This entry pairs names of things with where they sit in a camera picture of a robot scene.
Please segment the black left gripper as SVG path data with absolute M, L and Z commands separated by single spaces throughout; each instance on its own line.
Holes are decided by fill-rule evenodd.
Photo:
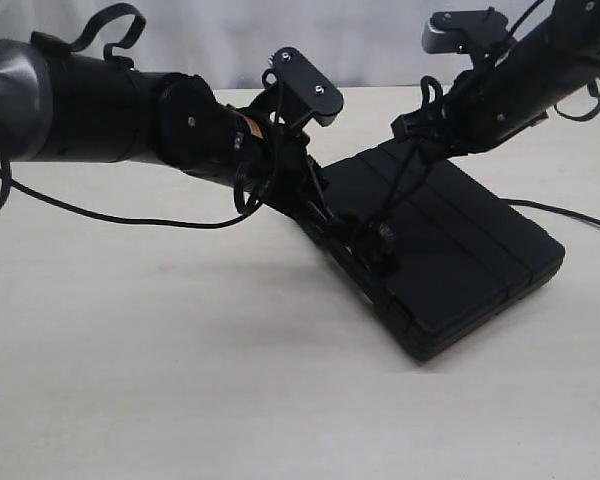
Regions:
M 305 134 L 290 135 L 286 126 L 252 121 L 259 128 L 240 151 L 232 182 L 236 212 L 247 217 L 267 206 L 322 236 L 334 235 L 340 218 L 327 206 L 322 168 L 307 152 Z

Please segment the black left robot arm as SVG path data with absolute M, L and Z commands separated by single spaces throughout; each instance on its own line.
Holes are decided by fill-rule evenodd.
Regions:
M 246 106 L 199 75 L 141 72 L 55 38 L 0 39 L 0 154 L 14 162 L 136 161 L 229 188 L 240 215 L 261 205 L 321 232 L 341 220 L 309 155 L 305 126 L 331 124 L 344 99 L 298 49 L 274 52 Z

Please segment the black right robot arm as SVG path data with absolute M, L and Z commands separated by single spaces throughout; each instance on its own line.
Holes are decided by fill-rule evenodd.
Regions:
M 420 107 L 391 124 L 395 140 L 419 143 L 431 160 L 487 152 L 543 122 L 578 90 L 599 95 L 600 1 L 557 1 L 522 38 L 493 7 L 438 11 L 422 47 L 465 54 L 472 66 L 446 93 L 423 77 Z

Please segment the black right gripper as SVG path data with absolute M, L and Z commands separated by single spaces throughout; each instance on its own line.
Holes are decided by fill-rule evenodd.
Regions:
M 420 106 L 391 122 L 394 139 L 398 143 L 417 141 L 420 156 L 427 163 L 479 153 L 477 142 L 461 134 L 460 127 L 454 123 L 455 114 L 448 112 L 450 105 L 470 85 L 468 79 L 456 79 L 450 90 L 444 92 L 437 79 L 421 79 Z

